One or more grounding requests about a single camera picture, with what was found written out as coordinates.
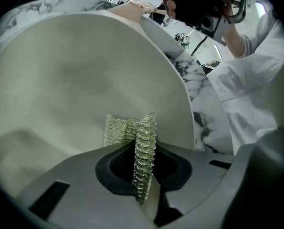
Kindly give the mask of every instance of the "white lab coat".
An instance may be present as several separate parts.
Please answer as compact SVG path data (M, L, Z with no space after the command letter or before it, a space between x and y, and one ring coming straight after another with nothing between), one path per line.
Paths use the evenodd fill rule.
M284 64L284 27L272 11L243 38L244 55L222 62L208 74L230 124L234 154L277 127L263 93Z

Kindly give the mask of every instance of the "fluorescent light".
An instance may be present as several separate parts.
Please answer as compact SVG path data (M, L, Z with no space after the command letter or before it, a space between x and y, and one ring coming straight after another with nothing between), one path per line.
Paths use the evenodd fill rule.
M192 30L187 36L191 35L191 33L193 32L194 30Z
M256 10L258 13L258 17L262 17L266 13L265 5L263 5L261 2L255 2Z
M222 60L222 56L221 56L221 54L220 54L220 52L219 52L218 47L217 47L216 44L214 44L214 48L216 49L216 52L218 53L218 56L219 56L220 59Z

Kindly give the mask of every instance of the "marble pattern surface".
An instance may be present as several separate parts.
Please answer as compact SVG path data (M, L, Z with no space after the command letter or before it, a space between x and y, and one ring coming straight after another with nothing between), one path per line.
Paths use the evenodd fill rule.
M115 4L99 0L39 0L24 4L0 19L0 52L22 31L38 21L73 12L107 10ZM220 100L203 70L164 30L142 18L148 37L164 52L183 78L191 100L195 121L195 149L232 154L229 124Z

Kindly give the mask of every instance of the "metallic mesh object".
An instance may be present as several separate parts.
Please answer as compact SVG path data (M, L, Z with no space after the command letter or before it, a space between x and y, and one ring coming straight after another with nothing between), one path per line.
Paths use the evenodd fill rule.
M134 174L132 184L137 187L137 200L143 206L151 184L153 161L156 149L156 115L146 115L140 121L118 119L107 114L105 121L104 145L136 140Z
M156 115L146 115L137 126L135 162L132 184L137 187L137 200L143 206L151 184L153 161L156 149Z
M117 119L107 114L105 119L104 146L134 140L137 135L137 120Z

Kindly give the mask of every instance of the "black slot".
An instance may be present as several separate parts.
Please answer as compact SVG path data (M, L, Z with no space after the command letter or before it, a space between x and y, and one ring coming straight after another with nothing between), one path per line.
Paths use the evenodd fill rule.
M217 167L220 167L220 168L223 168L223 169L230 169L231 167L231 164L230 163L225 163L225 162L222 162L222 161L219 161L219 160L212 160L209 162L210 165L212 166L217 166Z
M30 211L43 220L47 220L59 203L70 184L55 181L30 207Z

